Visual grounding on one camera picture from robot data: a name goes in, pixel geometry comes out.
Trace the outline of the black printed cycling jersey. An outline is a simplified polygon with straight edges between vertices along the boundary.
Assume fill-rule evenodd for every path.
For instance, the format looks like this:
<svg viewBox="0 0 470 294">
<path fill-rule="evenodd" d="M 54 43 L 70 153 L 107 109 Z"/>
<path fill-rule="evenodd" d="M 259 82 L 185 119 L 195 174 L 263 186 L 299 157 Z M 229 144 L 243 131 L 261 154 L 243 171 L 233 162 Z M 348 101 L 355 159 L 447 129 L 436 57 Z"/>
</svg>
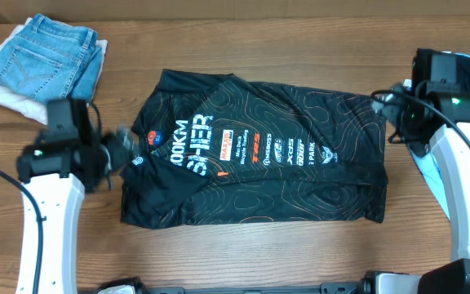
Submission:
<svg viewBox="0 0 470 294">
<path fill-rule="evenodd" d="M 166 69 L 132 130 L 127 224 L 384 220 L 386 126 L 367 96 Z"/>
</svg>

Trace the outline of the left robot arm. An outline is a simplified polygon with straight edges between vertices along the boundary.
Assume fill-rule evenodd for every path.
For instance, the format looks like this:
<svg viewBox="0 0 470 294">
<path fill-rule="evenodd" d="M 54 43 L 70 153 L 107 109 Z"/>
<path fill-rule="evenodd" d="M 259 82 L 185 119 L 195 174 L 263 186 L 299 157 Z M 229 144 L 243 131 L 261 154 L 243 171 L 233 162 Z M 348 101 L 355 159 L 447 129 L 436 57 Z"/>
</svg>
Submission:
<svg viewBox="0 0 470 294">
<path fill-rule="evenodd" d="M 18 293 L 77 292 L 78 221 L 88 193 L 138 154 L 129 130 L 102 132 L 93 103 L 47 103 L 47 128 L 16 160 L 24 227 Z"/>
</svg>

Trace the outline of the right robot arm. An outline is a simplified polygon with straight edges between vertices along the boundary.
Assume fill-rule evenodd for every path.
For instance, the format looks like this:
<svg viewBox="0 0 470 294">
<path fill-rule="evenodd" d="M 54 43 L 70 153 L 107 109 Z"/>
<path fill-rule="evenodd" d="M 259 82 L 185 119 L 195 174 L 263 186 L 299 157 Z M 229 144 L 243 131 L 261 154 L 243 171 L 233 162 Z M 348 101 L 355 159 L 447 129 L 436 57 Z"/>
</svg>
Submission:
<svg viewBox="0 0 470 294">
<path fill-rule="evenodd" d="M 417 50 L 410 86 L 371 94 L 374 110 L 395 127 L 392 144 L 427 157 L 443 185 L 451 261 L 426 274 L 371 271 L 359 293 L 470 293 L 470 56 Z"/>
</svg>

